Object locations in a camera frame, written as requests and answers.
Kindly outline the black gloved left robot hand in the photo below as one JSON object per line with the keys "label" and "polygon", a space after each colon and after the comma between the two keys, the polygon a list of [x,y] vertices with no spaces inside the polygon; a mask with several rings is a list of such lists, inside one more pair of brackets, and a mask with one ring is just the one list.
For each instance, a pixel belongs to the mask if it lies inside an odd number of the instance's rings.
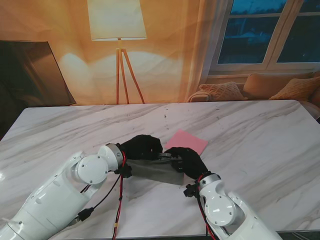
{"label": "black gloved left robot hand", "polygon": [[117,144],[119,149],[130,160],[157,160],[163,153],[163,147],[159,138],[151,135],[140,134],[132,139]]}

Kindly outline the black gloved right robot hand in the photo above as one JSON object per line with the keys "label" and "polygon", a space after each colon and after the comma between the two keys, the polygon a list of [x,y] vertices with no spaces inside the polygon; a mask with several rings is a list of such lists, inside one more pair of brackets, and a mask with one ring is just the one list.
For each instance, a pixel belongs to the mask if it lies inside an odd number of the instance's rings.
{"label": "black gloved right robot hand", "polygon": [[194,180],[209,172],[200,155],[188,147],[172,147],[165,151],[173,157],[180,157],[180,161],[172,161],[171,166],[178,173],[184,173]]}

